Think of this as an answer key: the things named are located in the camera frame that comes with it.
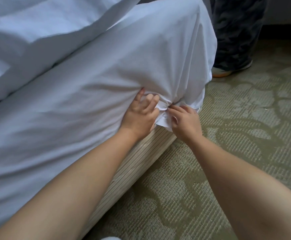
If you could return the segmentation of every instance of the forearm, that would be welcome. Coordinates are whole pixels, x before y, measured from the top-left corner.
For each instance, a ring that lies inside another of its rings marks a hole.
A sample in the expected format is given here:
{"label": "forearm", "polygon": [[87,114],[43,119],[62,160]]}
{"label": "forearm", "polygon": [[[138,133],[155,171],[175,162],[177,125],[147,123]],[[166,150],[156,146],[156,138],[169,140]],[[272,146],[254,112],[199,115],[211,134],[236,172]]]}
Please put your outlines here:
{"label": "forearm", "polygon": [[189,144],[240,239],[291,239],[291,191],[204,137]]}
{"label": "forearm", "polygon": [[0,229],[0,239],[77,239],[135,142],[121,130],[81,157]]}

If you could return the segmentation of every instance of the patterned pants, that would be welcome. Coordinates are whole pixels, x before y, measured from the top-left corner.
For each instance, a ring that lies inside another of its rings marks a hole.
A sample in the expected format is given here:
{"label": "patterned pants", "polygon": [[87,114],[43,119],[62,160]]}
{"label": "patterned pants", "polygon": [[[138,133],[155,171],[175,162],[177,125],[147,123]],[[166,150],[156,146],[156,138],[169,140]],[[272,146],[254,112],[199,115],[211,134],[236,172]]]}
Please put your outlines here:
{"label": "patterned pants", "polygon": [[251,62],[267,0],[215,0],[213,26],[218,40],[214,67],[225,71]]}

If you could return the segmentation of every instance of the hand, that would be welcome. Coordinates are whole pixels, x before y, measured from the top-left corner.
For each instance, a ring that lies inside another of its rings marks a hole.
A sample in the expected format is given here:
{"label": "hand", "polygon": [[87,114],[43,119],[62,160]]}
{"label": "hand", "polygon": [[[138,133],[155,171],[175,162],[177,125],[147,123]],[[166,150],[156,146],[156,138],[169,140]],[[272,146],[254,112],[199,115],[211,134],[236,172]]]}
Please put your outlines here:
{"label": "hand", "polygon": [[172,105],[168,112],[172,115],[173,133],[187,145],[202,136],[199,115],[194,109]]}
{"label": "hand", "polygon": [[154,122],[159,115],[159,109],[155,106],[159,102],[159,95],[148,94],[141,102],[144,88],[141,89],[130,107],[127,109],[119,131],[128,131],[135,136],[136,141],[145,138],[154,128]]}

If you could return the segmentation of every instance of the white bed sheet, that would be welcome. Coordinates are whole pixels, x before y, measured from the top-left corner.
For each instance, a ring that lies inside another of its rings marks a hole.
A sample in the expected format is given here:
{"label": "white bed sheet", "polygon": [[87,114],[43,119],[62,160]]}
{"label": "white bed sheet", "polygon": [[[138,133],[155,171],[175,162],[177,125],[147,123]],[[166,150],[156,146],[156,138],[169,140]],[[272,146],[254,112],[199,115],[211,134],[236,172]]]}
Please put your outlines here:
{"label": "white bed sheet", "polygon": [[0,225],[111,137],[141,87],[202,105],[216,38],[202,0],[137,5],[118,24],[0,103]]}

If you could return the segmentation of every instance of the floor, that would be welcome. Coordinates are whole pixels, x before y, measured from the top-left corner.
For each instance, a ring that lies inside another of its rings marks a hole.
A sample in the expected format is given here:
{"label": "floor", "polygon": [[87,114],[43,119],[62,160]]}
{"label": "floor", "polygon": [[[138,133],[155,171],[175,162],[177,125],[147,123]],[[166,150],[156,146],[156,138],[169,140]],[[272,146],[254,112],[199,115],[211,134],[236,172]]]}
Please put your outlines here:
{"label": "floor", "polygon": [[[204,134],[291,189],[291,41],[259,41],[252,68],[207,85]],[[190,149],[176,140],[87,234],[236,239]]]}

